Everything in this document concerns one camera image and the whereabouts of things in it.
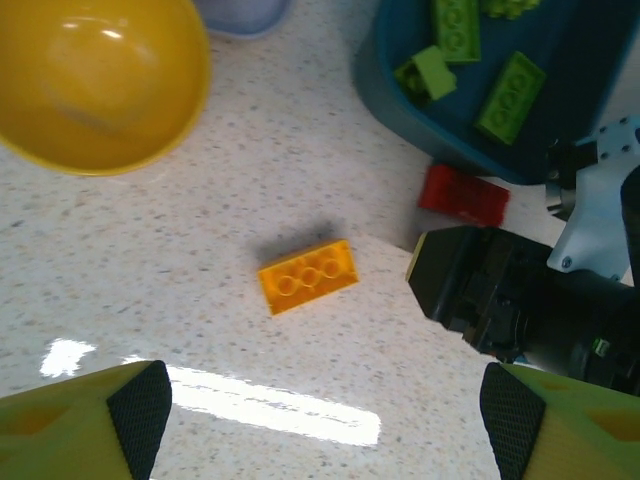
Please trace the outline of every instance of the blue plastic tray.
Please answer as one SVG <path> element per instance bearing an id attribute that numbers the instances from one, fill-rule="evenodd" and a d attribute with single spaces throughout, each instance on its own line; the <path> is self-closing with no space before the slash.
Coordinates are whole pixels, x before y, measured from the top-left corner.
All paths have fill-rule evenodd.
<path id="1" fill-rule="evenodd" d="M 278 27 L 293 0 L 194 0 L 194 4 L 210 32 L 253 40 Z"/>
<path id="2" fill-rule="evenodd" d="M 512 183 L 541 183 L 547 147 L 557 139 L 578 140 L 597 126 L 639 20 L 640 0 L 542 0 L 517 20 L 482 14 L 482 61 L 452 66 L 457 90 L 418 110 L 395 83 L 393 70 L 434 44 L 431 2 L 382 0 L 356 58 L 356 87 L 380 122 L 436 160 Z M 508 147 L 473 123 L 515 50 L 542 68 L 547 80 Z"/>

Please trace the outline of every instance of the green lego brick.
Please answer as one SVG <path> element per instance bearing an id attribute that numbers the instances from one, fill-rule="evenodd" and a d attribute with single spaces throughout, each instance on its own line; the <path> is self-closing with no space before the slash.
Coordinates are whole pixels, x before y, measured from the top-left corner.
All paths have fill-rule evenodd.
<path id="1" fill-rule="evenodd" d="M 394 71 L 409 101 L 423 106 L 456 89 L 456 76 L 444 61 L 442 51 L 431 46 L 411 57 Z"/>
<path id="2" fill-rule="evenodd" d="M 545 78 L 531 60 L 515 52 L 485 102 L 476 127 L 499 142 L 513 145 Z"/>
<path id="3" fill-rule="evenodd" d="M 492 18 L 506 17 L 514 20 L 540 4 L 540 0 L 482 0 L 481 8 Z"/>
<path id="4" fill-rule="evenodd" d="M 480 61 L 478 0 L 433 0 L 436 43 L 447 63 Z"/>

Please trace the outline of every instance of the white speckled countertop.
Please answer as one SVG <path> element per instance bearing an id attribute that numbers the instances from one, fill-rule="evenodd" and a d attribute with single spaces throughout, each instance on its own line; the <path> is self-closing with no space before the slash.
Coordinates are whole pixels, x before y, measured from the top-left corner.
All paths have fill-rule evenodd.
<path id="1" fill-rule="evenodd" d="M 0 396 L 162 359 L 175 404 L 155 480 L 497 478 L 487 359 L 403 279 L 428 158 L 351 85 L 374 3 L 304 0 L 273 36 L 214 41 L 199 127 L 142 171 L 76 178 L 0 150 Z M 625 85 L 611 115 L 634 107 Z M 561 224 L 520 188 L 507 227 L 552 242 Z M 271 318 L 257 268 L 332 237 L 361 282 Z"/>

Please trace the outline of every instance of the red lego brick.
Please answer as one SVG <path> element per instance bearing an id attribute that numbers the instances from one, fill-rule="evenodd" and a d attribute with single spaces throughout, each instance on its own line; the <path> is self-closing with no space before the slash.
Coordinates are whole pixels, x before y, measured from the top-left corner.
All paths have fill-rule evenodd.
<path id="1" fill-rule="evenodd" d="M 418 207 L 482 226 L 499 227 L 509 197 L 509 190 L 446 165 L 435 165 L 427 173 Z"/>

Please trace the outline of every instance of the yellow plastic bowl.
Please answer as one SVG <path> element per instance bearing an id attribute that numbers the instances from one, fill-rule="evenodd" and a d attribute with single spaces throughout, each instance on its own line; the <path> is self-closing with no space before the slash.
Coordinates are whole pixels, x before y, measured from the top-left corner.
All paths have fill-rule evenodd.
<path id="1" fill-rule="evenodd" d="M 45 167 L 151 163 L 187 136 L 210 75 L 190 0 L 0 0 L 0 140 Z"/>

